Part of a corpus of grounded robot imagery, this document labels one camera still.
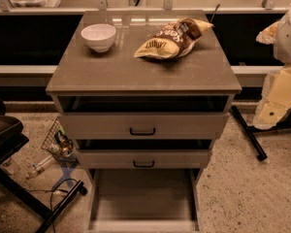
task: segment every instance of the clear bottle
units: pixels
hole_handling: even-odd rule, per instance
[[[33,164],[33,169],[26,174],[27,179],[35,178],[42,172],[44,172],[53,162],[54,158],[52,155],[49,155],[48,157],[44,158],[39,163]]]

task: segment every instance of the bowl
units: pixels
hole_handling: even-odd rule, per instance
[[[106,23],[92,24],[81,31],[86,44],[93,50],[105,52],[115,41],[116,29]]]

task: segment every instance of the closed drawer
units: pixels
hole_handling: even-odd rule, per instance
[[[189,170],[95,170],[86,233],[200,232]]]
[[[219,138],[229,114],[83,114],[61,115],[73,139]]]
[[[211,140],[86,141],[76,150],[82,168],[204,168]]]

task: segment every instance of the drawer handle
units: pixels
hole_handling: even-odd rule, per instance
[[[142,165],[142,164],[137,164],[137,162],[134,160],[134,167],[137,167],[137,168],[152,168],[154,167],[154,160],[152,160],[151,163],[149,163],[148,165]]]
[[[155,134],[155,132],[156,132],[156,128],[153,128],[152,132],[134,132],[133,128],[129,128],[129,133],[132,136],[152,136]]]

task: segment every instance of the speckled floor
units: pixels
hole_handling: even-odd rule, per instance
[[[240,108],[245,119],[251,121],[254,105]],[[56,119],[55,108],[51,103],[10,103],[7,115],[23,122],[23,133],[30,139],[14,155],[20,169],[12,175],[13,179],[27,189],[51,189],[63,175],[57,163],[31,180],[25,178],[25,173],[33,162],[49,155],[42,150],[42,144]],[[197,185],[204,233],[291,232],[291,130],[260,134],[258,139],[269,156],[269,163],[257,160],[241,127],[230,117],[221,139],[215,143],[210,165]],[[77,167],[71,177],[82,180],[90,193],[90,181],[83,169]],[[49,205],[49,193],[32,194]],[[57,203],[59,199],[55,196],[53,200]],[[89,200],[89,194],[78,195],[56,220],[55,232],[83,232]],[[0,184],[0,233],[31,233],[41,223],[38,215]]]

